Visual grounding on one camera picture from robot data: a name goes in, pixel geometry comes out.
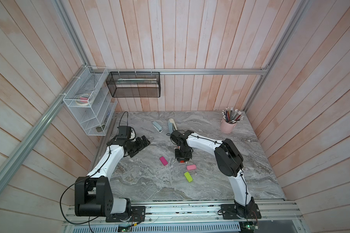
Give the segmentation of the light pink building block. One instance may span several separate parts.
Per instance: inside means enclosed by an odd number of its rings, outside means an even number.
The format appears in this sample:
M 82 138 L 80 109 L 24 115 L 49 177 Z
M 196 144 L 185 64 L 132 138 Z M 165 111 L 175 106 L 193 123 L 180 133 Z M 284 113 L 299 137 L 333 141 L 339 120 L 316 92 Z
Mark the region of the light pink building block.
M 192 171 L 192 170 L 196 170 L 197 167 L 196 167 L 196 165 L 187 165 L 187 166 L 186 166 L 186 169 L 187 169 L 188 171 Z

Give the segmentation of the magenta building block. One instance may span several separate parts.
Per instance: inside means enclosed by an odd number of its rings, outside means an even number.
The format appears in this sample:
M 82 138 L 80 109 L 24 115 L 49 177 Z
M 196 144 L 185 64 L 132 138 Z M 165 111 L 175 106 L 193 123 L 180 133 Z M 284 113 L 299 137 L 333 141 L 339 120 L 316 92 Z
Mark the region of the magenta building block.
M 164 165 L 164 166 L 167 166 L 168 165 L 168 161 L 165 159 L 165 157 L 160 157 L 159 160 L 161 161 L 161 163 Z

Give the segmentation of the lime green building block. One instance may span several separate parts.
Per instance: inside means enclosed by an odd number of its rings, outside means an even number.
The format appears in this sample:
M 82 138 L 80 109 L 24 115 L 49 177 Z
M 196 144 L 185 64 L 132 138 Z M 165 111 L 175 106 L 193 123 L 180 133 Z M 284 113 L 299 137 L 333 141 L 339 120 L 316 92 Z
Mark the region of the lime green building block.
M 193 181 L 193 178 L 189 172 L 184 173 L 184 176 L 189 183 Z

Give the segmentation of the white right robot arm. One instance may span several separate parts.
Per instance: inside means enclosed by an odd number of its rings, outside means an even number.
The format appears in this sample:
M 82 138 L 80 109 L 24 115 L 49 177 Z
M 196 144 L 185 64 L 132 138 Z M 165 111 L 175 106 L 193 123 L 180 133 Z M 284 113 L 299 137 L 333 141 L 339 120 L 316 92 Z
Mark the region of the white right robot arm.
M 243 157 L 230 139 L 216 140 L 187 131 L 173 131 L 170 140 L 177 145 L 175 158 L 178 162 L 192 159 L 194 149 L 208 152 L 215 156 L 219 170 L 228 177 L 234 193 L 234 205 L 230 213 L 240 218 L 259 217 L 259 209 L 249 192 L 244 175 Z

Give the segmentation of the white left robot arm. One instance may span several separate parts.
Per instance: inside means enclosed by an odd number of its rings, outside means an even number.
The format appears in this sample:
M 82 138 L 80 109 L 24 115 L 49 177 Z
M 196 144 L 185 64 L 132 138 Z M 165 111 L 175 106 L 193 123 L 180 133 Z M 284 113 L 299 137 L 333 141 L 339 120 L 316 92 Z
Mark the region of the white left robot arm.
M 135 139 L 113 138 L 96 167 L 86 176 L 79 177 L 75 184 L 75 215 L 106 217 L 120 220 L 131 218 L 132 209 L 129 198 L 113 196 L 110 179 L 119 163 L 126 155 L 135 156 L 150 141 L 145 137 Z

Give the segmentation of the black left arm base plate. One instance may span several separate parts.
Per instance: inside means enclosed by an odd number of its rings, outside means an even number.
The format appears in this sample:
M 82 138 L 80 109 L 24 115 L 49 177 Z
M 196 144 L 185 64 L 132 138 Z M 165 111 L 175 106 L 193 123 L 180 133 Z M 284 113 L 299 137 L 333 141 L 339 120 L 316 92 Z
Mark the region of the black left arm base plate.
M 141 223 L 145 220 L 146 207 L 145 206 L 131 206 L 126 209 L 126 212 L 120 214 L 111 214 L 106 217 L 106 222 L 118 223 Z

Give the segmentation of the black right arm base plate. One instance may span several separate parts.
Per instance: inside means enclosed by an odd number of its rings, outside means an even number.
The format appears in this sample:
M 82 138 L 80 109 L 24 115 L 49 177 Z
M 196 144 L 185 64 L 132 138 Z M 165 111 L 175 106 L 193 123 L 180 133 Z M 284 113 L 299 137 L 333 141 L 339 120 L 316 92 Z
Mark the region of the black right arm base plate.
M 238 203 L 235 204 L 222 204 L 218 214 L 223 219 L 261 219 L 261 213 L 256 203 L 252 205 L 242 206 Z

